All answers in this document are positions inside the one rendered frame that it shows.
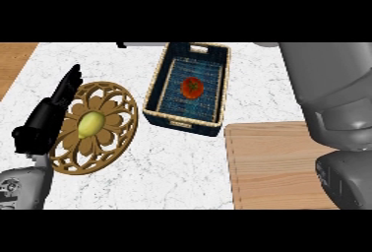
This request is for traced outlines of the yellow-green lemon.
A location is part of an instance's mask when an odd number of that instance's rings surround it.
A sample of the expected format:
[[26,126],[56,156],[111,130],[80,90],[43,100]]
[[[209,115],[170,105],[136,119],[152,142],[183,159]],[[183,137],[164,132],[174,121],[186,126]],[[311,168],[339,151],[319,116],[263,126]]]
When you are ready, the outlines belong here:
[[78,138],[84,139],[93,136],[105,125],[105,115],[96,111],[88,112],[78,123]]

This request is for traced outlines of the pale wooden cutting board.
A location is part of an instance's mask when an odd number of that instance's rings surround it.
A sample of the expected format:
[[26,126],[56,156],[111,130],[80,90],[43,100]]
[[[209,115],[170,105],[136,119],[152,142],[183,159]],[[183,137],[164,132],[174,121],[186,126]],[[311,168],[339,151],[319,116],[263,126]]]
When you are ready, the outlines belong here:
[[235,123],[224,129],[233,207],[331,210],[316,159],[332,152],[302,121]]

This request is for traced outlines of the round wooden openwork trivet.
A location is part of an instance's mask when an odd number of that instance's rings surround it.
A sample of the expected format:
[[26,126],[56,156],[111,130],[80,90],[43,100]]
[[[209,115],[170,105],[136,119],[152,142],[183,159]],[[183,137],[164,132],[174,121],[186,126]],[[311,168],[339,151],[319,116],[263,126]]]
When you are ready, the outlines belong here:
[[[91,111],[105,115],[105,125],[93,136],[80,139],[78,123]],[[128,148],[137,126],[139,108],[128,90],[112,82],[83,85],[49,151],[53,170],[68,175],[84,175],[105,168]]]

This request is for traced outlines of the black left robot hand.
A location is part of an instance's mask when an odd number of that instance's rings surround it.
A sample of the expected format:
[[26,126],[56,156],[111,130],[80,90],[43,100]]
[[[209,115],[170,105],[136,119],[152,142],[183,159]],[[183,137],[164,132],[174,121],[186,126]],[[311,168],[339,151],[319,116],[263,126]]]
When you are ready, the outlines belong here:
[[52,96],[40,101],[25,125],[13,129],[18,154],[44,155],[49,152],[59,134],[65,111],[81,83],[80,65],[75,64],[59,81]]

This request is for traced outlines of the red tomato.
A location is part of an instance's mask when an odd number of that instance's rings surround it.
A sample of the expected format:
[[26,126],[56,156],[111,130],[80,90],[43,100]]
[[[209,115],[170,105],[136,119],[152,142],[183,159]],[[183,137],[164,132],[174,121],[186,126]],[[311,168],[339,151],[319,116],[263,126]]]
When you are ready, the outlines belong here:
[[204,83],[196,77],[187,77],[180,85],[180,92],[187,99],[196,99],[204,93]]

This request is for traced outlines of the dark blue wicker basket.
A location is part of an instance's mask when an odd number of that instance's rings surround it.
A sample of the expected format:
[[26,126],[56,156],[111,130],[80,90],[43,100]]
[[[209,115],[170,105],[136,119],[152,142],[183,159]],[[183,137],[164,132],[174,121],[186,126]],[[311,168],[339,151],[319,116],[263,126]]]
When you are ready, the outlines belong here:
[[[167,42],[147,87],[142,113],[152,125],[215,137],[224,121],[230,48],[201,42]],[[204,83],[204,93],[187,99],[180,85],[187,77]]]

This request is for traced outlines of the grey and black appliance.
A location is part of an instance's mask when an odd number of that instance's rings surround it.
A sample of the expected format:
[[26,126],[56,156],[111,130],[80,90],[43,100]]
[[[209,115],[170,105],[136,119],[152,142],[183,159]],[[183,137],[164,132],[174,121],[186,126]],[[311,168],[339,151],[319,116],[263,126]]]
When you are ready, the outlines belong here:
[[133,46],[164,46],[167,42],[115,42],[118,48],[128,48]]

